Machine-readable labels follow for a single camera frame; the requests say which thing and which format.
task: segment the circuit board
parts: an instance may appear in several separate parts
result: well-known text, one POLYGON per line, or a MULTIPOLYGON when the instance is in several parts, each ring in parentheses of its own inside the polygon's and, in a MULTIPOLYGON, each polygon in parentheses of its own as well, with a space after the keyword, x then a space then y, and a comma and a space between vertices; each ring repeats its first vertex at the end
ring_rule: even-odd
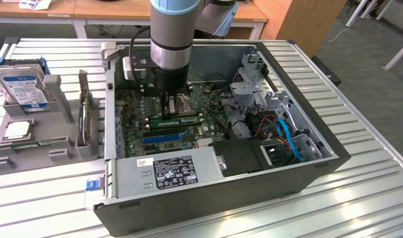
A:
POLYGON ((189 94, 178 93, 178 100, 181 98, 185 101, 185 111, 170 120, 161 119, 162 108, 157 94, 145 90, 117 90, 115 105, 121 117, 125 156, 135 157, 198 148, 199 139, 224 140, 224 132, 217 122, 226 124, 228 120, 221 106, 217 106, 218 98, 208 112, 209 100, 218 90, 206 93, 205 84, 193 84, 189 94), (165 136, 169 136, 169 141, 159 141, 165 136))

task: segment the green motherboard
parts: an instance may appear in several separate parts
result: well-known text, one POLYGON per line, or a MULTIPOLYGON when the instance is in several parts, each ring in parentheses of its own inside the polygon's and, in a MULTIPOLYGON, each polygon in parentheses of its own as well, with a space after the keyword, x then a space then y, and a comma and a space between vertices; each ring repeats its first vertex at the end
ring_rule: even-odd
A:
POLYGON ((158 91, 149 86, 138 90, 117 90, 115 106, 122 126, 122 144, 126 157, 198 148, 210 141, 230 138, 218 127, 228 120, 220 98, 210 103, 220 89, 206 84, 193 84, 191 90, 178 92, 175 113, 162 119, 158 91))

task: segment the wooden cabinet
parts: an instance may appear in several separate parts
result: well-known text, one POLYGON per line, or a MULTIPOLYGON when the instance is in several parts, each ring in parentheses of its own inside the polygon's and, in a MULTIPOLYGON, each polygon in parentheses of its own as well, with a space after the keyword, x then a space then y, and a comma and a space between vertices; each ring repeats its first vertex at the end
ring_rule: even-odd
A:
POLYGON ((261 39, 293 40, 315 55, 345 0, 252 0, 269 18, 261 39))

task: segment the paper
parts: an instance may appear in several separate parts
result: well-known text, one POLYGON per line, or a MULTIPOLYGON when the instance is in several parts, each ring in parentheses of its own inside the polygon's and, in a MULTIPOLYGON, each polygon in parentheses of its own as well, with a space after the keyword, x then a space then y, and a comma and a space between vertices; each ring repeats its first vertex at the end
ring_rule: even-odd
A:
POLYGON ((31 10, 44 10, 50 7, 51 0, 20 0, 19 8, 31 10))

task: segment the metal table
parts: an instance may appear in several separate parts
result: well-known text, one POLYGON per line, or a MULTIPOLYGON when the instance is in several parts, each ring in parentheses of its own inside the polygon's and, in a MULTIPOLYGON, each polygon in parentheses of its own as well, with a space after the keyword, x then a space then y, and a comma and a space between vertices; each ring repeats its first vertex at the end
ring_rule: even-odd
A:
MULTIPOLYGON (((70 99, 78 98, 78 70, 87 70, 92 95, 103 98, 102 41, 106 39, 20 39, 19 44, 4 45, 0 56, 28 59, 43 55, 52 74, 62 75, 70 99)), ((352 154, 351 160, 300 194, 129 237, 403 236, 403 157, 300 48, 286 41, 264 43, 352 154)), ((96 216, 83 207, 84 181, 103 168, 99 159, 0 176, 0 237, 107 237, 96 216)))

